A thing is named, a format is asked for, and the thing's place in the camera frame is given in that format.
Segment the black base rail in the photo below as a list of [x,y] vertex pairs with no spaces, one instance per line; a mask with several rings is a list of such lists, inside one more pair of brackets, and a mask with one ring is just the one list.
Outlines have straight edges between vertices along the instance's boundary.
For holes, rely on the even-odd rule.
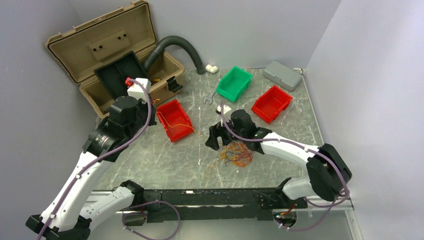
[[148,223],[188,220],[257,219],[305,209],[302,198],[289,199],[280,187],[146,189],[125,210],[146,212]]

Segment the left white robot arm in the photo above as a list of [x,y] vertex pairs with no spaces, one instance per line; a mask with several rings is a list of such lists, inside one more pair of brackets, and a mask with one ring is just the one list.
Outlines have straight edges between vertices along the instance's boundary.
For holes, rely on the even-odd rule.
[[86,240],[90,233],[115,212],[139,209],[145,203],[144,188],[127,180],[95,203],[86,205],[97,182],[119,155],[146,128],[155,125],[155,107],[150,98],[118,97],[109,116],[89,134],[77,164],[52,203],[31,215],[25,225],[37,239]]

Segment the white pipe fitting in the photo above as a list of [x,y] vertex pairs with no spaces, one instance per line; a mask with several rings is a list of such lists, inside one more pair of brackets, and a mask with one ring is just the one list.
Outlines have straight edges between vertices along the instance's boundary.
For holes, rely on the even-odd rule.
[[215,74],[218,72],[219,68],[217,66],[212,66],[210,64],[205,66],[205,70],[211,74]]

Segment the red plastic bin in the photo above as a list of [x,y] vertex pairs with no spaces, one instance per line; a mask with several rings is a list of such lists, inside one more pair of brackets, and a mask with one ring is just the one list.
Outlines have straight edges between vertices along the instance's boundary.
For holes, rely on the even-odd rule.
[[156,114],[172,143],[195,132],[189,116],[177,99],[160,105]]
[[273,85],[253,104],[251,110],[267,124],[273,122],[291,103],[293,97]]

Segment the silver open-end wrench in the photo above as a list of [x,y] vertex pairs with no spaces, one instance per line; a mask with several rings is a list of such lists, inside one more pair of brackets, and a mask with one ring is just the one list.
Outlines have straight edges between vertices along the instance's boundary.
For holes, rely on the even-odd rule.
[[209,93],[207,96],[205,96],[204,98],[203,98],[203,103],[204,104],[208,104],[208,105],[211,105],[213,102],[214,102],[214,95],[215,95],[215,91],[213,91],[213,92],[211,92],[211,93]]

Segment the green plastic bin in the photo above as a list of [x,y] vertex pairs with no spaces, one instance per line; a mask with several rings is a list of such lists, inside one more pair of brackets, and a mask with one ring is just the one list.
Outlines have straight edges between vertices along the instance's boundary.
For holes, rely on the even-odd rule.
[[230,102],[238,100],[250,86],[253,75],[238,66],[234,66],[220,81],[216,92]]

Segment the tan plastic toolbox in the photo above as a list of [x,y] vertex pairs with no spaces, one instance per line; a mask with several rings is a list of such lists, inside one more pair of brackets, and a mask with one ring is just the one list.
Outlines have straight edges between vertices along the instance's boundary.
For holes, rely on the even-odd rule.
[[105,118],[115,96],[99,80],[95,70],[128,53],[134,53],[143,64],[157,42],[150,6],[146,1],[136,0],[50,37],[45,47],[79,85],[97,116]]

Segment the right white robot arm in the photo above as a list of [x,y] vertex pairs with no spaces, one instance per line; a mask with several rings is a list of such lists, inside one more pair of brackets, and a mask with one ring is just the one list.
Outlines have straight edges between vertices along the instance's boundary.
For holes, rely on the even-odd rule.
[[280,207],[287,208],[295,200],[310,196],[318,196],[333,204],[337,204],[338,198],[349,197],[347,184],[352,172],[333,145],[308,145],[290,140],[256,126],[243,109],[232,111],[224,105],[217,107],[215,112],[220,121],[209,127],[207,147],[217,151],[220,148],[218,138],[224,146],[239,141],[252,152],[272,155],[306,170],[305,176],[287,178],[277,187],[275,200]]

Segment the left red plastic bin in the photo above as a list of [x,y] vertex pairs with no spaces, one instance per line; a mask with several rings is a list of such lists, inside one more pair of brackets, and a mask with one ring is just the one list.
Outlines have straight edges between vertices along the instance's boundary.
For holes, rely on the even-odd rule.
[[177,99],[160,105],[156,114],[172,143],[195,132],[189,116]]

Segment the right red plastic bin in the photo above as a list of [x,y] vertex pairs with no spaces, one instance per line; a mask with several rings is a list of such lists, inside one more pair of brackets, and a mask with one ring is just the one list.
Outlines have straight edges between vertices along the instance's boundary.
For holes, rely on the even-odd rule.
[[273,122],[291,103],[293,97],[273,85],[253,104],[251,110],[267,124]]

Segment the grey plastic case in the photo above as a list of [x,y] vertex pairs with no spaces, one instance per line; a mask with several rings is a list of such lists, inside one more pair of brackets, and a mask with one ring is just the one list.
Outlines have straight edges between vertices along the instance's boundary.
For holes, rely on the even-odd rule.
[[302,80],[302,75],[298,71],[275,60],[263,69],[263,76],[290,92],[294,91]]

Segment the black toolbox tray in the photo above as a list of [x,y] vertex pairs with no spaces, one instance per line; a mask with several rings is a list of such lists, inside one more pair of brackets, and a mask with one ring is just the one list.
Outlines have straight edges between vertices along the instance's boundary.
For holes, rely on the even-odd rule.
[[95,69],[94,74],[105,87],[113,100],[121,96],[127,96],[127,78],[148,77],[147,70],[143,67],[134,51],[130,51],[111,63]]

